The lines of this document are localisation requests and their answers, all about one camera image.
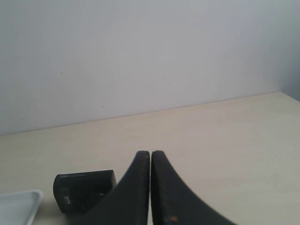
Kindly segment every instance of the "black rubber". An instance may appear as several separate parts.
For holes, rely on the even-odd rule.
[[[146,225],[150,155],[138,151],[118,185],[74,225]]]
[[[152,153],[151,206],[154,225],[234,225],[186,186],[163,151]]]

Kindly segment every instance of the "black object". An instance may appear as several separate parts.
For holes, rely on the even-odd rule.
[[[186,186],[163,151],[153,152],[151,160],[154,225],[234,225]]]
[[[73,225],[146,225],[150,156],[138,151],[118,185]]]
[[[59,174],[54,180],[53,194],[62,213],[84,213],[115,186],[113,170]]]

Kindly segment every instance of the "light wood surface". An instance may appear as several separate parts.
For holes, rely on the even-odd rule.
[[[137,150],[165,151],[239,225],[300,224],[300,103],[280,92],[0,136],[0,194],[40,189],[33,224],[66,224],[54,177],[114,169],[119,180]]]

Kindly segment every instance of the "small black case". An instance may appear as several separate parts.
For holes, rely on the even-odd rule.
[[[113,170],[59,174],[54,198],[62,213],[85,213],[116,186]]]

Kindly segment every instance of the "white plastic tray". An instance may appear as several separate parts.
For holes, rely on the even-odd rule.
[[[42,199],[40,190],[0,195],[0,225],[31,225]]]

